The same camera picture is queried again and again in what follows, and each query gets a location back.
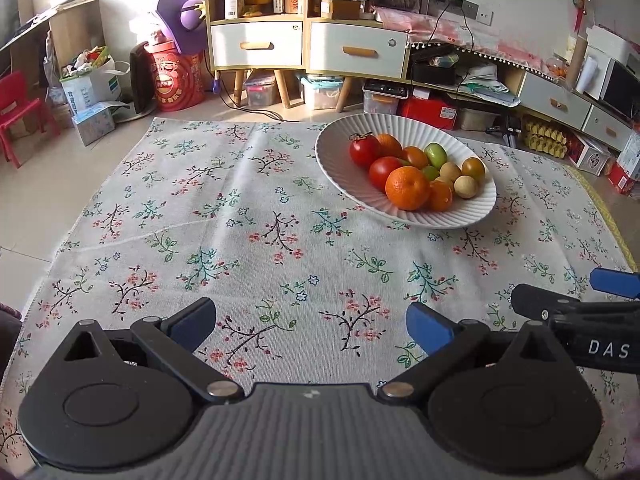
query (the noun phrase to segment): silver screw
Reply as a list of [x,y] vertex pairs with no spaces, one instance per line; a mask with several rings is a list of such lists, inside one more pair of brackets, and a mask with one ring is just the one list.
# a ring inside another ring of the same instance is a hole
[[231,397],[238,393],[238,385],[232,381],[216,381],[207,385],[207,393],[212,397]]
[[414,387],[409,383],[401,383],[401,382],[393,382],[387,383],[382,386],[382,393],[384,393],[387,397],[392,397],[394,399],[401,399],[403,397],[408,397],[414,392]]

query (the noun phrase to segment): tile floor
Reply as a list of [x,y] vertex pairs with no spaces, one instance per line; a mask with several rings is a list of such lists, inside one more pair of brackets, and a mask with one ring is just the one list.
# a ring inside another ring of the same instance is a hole
[[[309,113],[294,102],[284,110],[271,107],[285,119],[332,121],[339,114],[332,110]],[[360,112],[360,106],[347,108]],[[157,112],[121,124],[113,133],[90,146],[83,146],[75,130],[60,137],[35,134],[14,143],[22,163],[16,170],[0,158],[0,303],[22,309],[34,286],[46,272],[51,258],[93,193],[118,163],[141,139],[152,118],[162,116],[182,120],[266,121],[262,115],[229,110],[212,94],[206,101],[188,110]],[[484,133],[462,132],[478,140],[495,140]],[[623,236],[636,260],[640,260],[640,202],[612,192],[606,179],[592,179],[610,206]]]

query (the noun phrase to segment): red plastic bucket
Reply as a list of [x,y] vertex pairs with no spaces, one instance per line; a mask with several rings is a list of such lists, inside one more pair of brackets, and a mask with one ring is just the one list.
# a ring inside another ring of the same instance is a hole
[[179,54],[173,41],[147,45],[145,50],[154,58],[152,78],[158,107],[163,112],[184,110],[204,101],[200,55]]

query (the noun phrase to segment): fluted white bowl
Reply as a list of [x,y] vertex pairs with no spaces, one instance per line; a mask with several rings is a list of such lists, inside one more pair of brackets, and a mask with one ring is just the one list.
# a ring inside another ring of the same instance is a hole
[[469,200],[454,197],[453,206],[448,211],[398,209],[384,193],[373,187],[367,171],[357,167],[349,156],[349,136],[366,132],[391,134],[404,148],[425,148],[430,142],[437,142],[446,150],[448,159],[458,166],[470,156],[477,156],[456,138],[425,123],[386,114],[342,117],[328,124],[318,135],[316,158],[329,181],[358,204],[391,220],[429,229],[466,227],[481,221],[494,208],[495,182],[486,170],[486,177],[478,195]]

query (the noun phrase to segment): wooden cabinet leg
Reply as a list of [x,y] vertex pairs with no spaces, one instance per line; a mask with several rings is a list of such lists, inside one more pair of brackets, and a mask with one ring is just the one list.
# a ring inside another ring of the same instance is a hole
[[345,77],[344,83],[342,83],[342,88],[340,89],[340,95],[338,96],[338,104],[335,105],[335,111],[340,113],[344,108],[344,104],[347,102],[347,97],[349,97],[349,92],[351,91],[351,83],[353,82],[353,77]]
[[234,104],[240,106],[242,100],[242,83],[244,83],[244,70],[236,70],[236,82],[234,84]]
[[284,72],[282,70],[274,70],[276,75],[276,83],[278,84],[278,92],[280,92],[280,99],[282,100],[282,106],[285,108],[291,108],[289,102],[289,90],[287,90],[287,82],[284,79]]

